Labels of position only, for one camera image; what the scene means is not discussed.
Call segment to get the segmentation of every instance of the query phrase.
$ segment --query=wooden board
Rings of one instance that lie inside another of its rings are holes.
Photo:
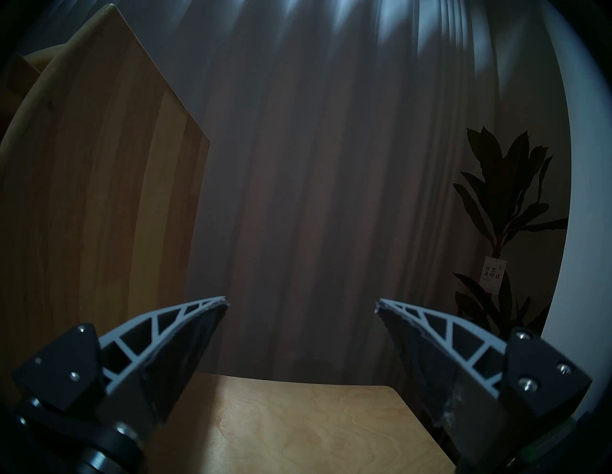
[[[10,372],[72,325],[183,301],[208,147],[115,6],[54,52],[0,144],[7,402]]]
[[[196,373],[146,447],[149,472],[448,473],[455,466],[389,387]]]

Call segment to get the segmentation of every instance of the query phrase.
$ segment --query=wooden table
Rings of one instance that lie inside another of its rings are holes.
[[[452,473],[389,387],[195,373],[147,442],[155,473]]]

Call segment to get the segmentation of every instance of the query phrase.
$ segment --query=dark leaf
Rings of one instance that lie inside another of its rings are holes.
[[[480,131],[480,152],[487,154],[492,161],[502,160],[501,148],[497,139],[485,127],[482,127]]]
[[[538,334],[542,334],[549,310],[550,303],[546,305],[540,314],[538,314],[529,324],[527,324],[527,327]]]
[[[512,232],[508,232],[508,234],[506,235],[506,239],[504,241],[504,243],[502,244],[501,248],[504,248],[505,245],[510,242],[512,239],[514,239],[514,236],[518,233],[518,231],[512,231]]]
[[[512,220],[512,222],[508,225],[508,231],[511,232],[516,230],[516,228],[523,227],[536,217],[544,214],[548,208],[548,204],[544,202],[534,202],[533,204],[530,204],[520,216]]]
[[[531,298],[527,297],[527,299],[525,300],[525,302],[523,303],[523,306],[521,306],[521,309],[518,309],[518,298],[517,298],[517,319],[524,324],[523,319],[525,318],[525,315],[527,314],[527,310],[529,309],[529,304],[531,303]]]
[[[488,214],[487,185],[485,184],[485,182],[471,173],[462,171],[461,174],[468,181],[470,187],[474,190],[474,194],[476,194],[481,208],[483,208],[484,211]]]
[[[540,202],[540,199],[542,198],[542,183],[544,183],[544,177],[546,176],[548,165],[552,159],[553,157],[546,158],[546,160],[544,160],[544,164],[542,165],[542,169],[540,170],[540,184],[538,185],[537,189],[537,202]]]
[[[529,155],[529,182],[525,183],[527,188],[531,185],[531,181],[534,176],[540,171],[542,164],[544,163],[544,158],[546,158],[546,152],[548,151],[548,147],[537,146],[533,150],[531,150],[531,154]]]
[[[487,292],[484,291],[482,286],[472,280],[470,277],[466,275],[462,275],[461,273],[455,273],[455,275],[468,289],[472,292],[472,295],[475,296],[476,301],[480,303],[482,308],[487,312],[489,316],[493,319],[493,322],[501,329],[504,326],[504,323],[499,315],[498,309],[491,301],[491,298],[487,295]]]
[[[507,272],[504,272],[502,277],[498,297],[499,313],[505,321],[510,321],[512,317],[512,289],[510,288],[510,278]]]
[[[487,319],[487,314],[484,309],[480,307],[480,305],[474,300],[471,296],[466,295],[465,293],[460,293],[458,291],[455,292],[455,301],[457,306],[463,311],[463,313],[468,316],[474,324],[486,329],[487,331],[491,330],[489,326],[489,321]]]
[[[474,226],[476,226],[476,229],[478,229],[479,232],[487,239],[489,239],[491,244],[493,244],[493,237],[489,233],[487,225],[485,224],[484,219],[480,215],[480,209],[478,209],[478,205],[476,204],[475,200],[473,200],[472,196],[468,193],[468,190],[464,186],[457,183],[453,184],[453,186],[461,196],[461,199],[463,200],[463,207],[472,219],[472,222],[474,223]]]
[[[504,158],[504,175],[512,186],[511,189],[508,189],[508,218],[514,214],[518,197],[523,191],[523,176],[528,160],[529,135],[524,132],[510,145],[508,154]]]
[[[516,228],[514,231],[515,232],[520,232],[520,231],[540,232],[540,231],[555,231],[557,229],[567,229],[567,217],[565,219],[557,219],[556,221],[543,222],[541,224],[531,224],[530,226],[519,227],[519,228]]]
[[[523,208],[523,203],[525,201],[525,193],[526,193],[526,190],[521,190],[520,194],[518,195],[517,215],[520,214],[521,209]]]
[[[482,176],[490,187],[497,179],[497,170],[502,160],[499,143],[485,127],[482,127],[480,133],[468,128],[468,141],[472,153],[480,163]]]

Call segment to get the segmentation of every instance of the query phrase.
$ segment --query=plant stem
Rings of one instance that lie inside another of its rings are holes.
[[[491,257],[493,257],[494,259],[498,259],[501,255],[501,244],[503,240],[504,240],[503,234],[497,234],[495,236],[495,242],[497,242],[497,244],[495,245],[495,248],[493,249],[493,255],[491,255]]]

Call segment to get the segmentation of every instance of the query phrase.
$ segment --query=paper tag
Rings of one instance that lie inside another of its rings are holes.
[[[498,294],[505,270],[505,260],[485,257],[485,264],[482,266],[482,273],[480,274],[480,286],[488,293]]]

